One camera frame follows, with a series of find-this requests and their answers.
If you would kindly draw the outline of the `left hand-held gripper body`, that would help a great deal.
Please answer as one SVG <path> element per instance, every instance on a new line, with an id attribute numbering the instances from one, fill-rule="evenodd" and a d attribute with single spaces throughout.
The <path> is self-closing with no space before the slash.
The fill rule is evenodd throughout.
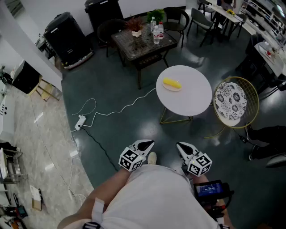
<path id="1" fill-rule="evenodd" d="M 126 147 L 119 158 L 119 165 L 129 172 L 141 167 L 144 162 L 145 156 L 136 144 Z"/>

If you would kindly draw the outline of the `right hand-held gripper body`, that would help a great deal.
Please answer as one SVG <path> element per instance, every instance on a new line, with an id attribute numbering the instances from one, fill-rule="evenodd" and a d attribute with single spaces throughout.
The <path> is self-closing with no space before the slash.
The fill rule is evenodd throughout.
<path id="1" fill-rule="evenodd" d="M 208 155 L 206 153 L 199 152 L 190 159 L 186 171 L 196 177 L 200 177 L 209 171 L 211 165 L 212 160 Z"/>

